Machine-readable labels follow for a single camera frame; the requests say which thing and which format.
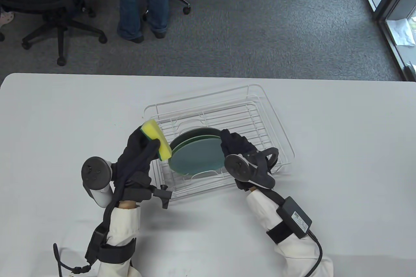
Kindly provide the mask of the person's right hand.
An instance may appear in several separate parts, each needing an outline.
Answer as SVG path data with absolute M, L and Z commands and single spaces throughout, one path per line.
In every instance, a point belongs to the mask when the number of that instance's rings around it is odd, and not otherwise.
M 220 131 L 220 140 L 220 147 L 224 158 L 227 158 L 229 155 L 238 155 L 242 158 L 248 158 L 259 152 L 245 136 L 241 136 L 236 132 L 230 132 L 228 129 Z

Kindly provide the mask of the person's left hand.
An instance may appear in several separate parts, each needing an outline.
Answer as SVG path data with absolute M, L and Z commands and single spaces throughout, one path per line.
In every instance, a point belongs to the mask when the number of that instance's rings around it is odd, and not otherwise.
M 114 183 L 113 197 L 122 200 L 128 180 L 134 173 L 149 175 L 150 163 L 159 156 L 160 141 L 150 140 L 138 127 L 130 136 L 123 153 L 111 165 Z

